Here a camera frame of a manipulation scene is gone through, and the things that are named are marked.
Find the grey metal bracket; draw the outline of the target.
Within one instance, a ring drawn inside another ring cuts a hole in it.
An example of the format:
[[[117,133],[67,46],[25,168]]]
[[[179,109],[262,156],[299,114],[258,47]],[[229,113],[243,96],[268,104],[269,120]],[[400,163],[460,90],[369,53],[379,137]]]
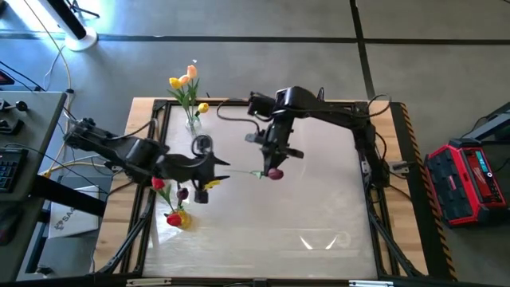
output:
[[[397,175],[404,175],[410,172],[411,163],[407,161],[388,162],[389,171]]]

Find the peach artificial tulip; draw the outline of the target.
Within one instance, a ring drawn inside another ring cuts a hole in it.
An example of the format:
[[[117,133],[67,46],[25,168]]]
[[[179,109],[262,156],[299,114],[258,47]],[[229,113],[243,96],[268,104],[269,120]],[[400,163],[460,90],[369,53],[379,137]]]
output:
[[[179,103],[185,109],[188,121],[192,124],[194,121],[193,107],[196,98],[194,80],[188,75],[183,75],[179,79],[180,87],[176,89],[179,95]]]
[[[197,92],[198,92],[198,70],[194,65],[188,65],[187,66],[187,72],[186,72],[189,81],[187,84],[187,95],[188,95],[188,109],[189,109],[189,116],[190,116],[190,122],[194,122],[194,105],[197,98]]]

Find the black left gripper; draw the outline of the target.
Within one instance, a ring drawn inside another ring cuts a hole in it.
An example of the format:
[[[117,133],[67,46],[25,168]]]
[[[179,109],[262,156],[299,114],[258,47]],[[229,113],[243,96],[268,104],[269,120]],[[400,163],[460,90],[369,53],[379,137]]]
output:
[[[210,181],[220,182],[230,178],[230,175],[215,177],[214,165],[229,166],[226,161],[214,158],[214,145],[211,137],[196,137],[192,140],[191,151],[194,158],[183,155],[179,160],[179,166],[183,169],[180,183],[191,181],[194,187],[194,201],[200,204],[209,202],[209,194],[206,184]]]

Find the dark metal beam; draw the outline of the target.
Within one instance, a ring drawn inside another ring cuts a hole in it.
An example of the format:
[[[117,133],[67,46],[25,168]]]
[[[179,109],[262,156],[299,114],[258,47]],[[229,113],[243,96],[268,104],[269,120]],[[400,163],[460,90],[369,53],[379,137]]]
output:
[[[510,101],[482,116],[462,138],[510,140]]]

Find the white glossy table sheet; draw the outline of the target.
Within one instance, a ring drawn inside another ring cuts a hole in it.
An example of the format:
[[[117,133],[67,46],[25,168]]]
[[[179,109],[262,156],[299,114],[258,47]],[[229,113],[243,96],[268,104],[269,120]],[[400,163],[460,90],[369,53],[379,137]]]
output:
[[[230,175],[209,192],[207,204],[183,202],[188,229],[166,222],[159,199],[143,273],[147,277],[358,278],[376,276],[362,172],[349,130],[321,120],[296,120],[279,180],[230,173],[261,170],[263,157],[242,106],[212,107],[202,115],[215,155]]]

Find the clear glass vase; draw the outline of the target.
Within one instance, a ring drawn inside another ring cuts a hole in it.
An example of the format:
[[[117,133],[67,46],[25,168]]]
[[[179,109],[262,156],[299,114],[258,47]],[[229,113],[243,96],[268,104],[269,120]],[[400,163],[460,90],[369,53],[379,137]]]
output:
[[[185,127],[186,127],[186,130],[188,131],[188,133],[190,134],[191,139],[194,139],[203,133],[202,122],[196,116],[188,118],[186,120]]]

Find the silver metal bracket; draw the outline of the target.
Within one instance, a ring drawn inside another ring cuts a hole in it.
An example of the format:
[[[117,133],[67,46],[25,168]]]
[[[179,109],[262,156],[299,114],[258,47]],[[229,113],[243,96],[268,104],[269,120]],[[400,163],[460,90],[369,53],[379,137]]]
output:
[[[168,278],[136,278],[129,279],[125,287],[152,287],[172,285],[172,280]]]
[[[365,280],[350,280],[349,287],[394,287],[392,281],[365,281]]]

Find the black joystick knob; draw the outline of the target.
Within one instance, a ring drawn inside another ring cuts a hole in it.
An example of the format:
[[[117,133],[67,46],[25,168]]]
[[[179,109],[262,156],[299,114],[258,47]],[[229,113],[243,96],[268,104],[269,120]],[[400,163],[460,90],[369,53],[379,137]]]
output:
[[[25,101],[19,100],[15,104],[9,104],[6,100],[0,99],[0,112],[9,112],[14,109],[19,112],[27,112],[29,110]]]

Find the grey desk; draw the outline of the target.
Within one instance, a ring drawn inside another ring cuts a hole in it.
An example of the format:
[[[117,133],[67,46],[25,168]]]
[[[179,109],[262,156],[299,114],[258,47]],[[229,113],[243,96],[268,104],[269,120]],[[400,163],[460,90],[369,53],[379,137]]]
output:
[[[0,283],[17,279],[33,230],[37,225],[37,218],[45,200],[32,197],[29,193],[66,99],[67,95],[64,92],[0,92],[0,100],[5,100],[9,104],[24,101],[28,106],[26,112],[20,112],[15,108],[9,112],[0,112],[0,117],[9,122],[17,119],[24,122],[17,135],[0,135],[0,147],[25,148],[28,151],[14,191],[10,194],[0,194],[0,213],[11,206],[17,206],[22,210],[13,239],[9,244],[0,246]]]

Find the black backlit keyboard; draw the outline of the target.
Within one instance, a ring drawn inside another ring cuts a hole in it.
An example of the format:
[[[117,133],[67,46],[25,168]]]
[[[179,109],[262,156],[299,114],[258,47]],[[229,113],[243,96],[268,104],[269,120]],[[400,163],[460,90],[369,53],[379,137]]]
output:
[[[10,194],[14,191],[27,155],[28,151],[24,148],[0,148],[0,194]]]

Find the small black desk device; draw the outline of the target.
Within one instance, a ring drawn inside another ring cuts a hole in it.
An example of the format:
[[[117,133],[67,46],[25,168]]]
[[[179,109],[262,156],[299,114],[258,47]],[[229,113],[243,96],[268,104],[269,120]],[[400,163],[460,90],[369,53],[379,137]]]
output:
[[[23,126],[22,120],[16,120],[13,124],[9,124],[6,120],[0,119],[0,135],[15,136]]]

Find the black yellow hazard tape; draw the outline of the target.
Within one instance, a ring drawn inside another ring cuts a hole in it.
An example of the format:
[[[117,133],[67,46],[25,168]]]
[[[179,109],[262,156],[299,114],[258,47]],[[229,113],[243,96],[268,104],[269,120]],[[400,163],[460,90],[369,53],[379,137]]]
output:
[[[401,157],[411,163],[407,183],[428,274],[436,279],[456,281],[457,273],[407,107],[397,102],[391,105],[391,112]]]

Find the dark red artificial tulip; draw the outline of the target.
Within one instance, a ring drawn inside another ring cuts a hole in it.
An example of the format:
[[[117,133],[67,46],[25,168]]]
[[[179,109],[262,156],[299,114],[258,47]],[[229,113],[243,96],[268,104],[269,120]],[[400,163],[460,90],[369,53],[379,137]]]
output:
[[[284,177],[284,172],[277,168],[269,168],[269,169],[263,169],[263,170],[226,169],[226,171],[230,172],[230,173],[241,173],[241,174],[254,175],[258,179],[262,179],[263,177],[266,177],[271,180],[279,180]]]
[[[178,200],[176,210],[178,212],[185,210],[183,202],[188,198],[188,196],[189,196],[189,191],[186,187],[182,187],[182,188],[178,189],[178,191],[176,192],[176,197]]]

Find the red black tool case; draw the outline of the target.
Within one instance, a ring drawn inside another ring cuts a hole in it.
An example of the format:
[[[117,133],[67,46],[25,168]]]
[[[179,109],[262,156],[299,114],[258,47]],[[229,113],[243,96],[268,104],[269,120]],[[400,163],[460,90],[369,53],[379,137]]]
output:
[[[510,209],[483,146],[454,139],[425,157],[435,206],[450,228],[495,222]]]

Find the white printed cardboard box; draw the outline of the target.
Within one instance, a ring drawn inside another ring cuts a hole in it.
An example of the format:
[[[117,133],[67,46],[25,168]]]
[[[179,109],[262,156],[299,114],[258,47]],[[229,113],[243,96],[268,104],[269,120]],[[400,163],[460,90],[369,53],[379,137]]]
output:
[[[52,202],[50,205],[49,238],[63,238],[99,228],[96,215]]]

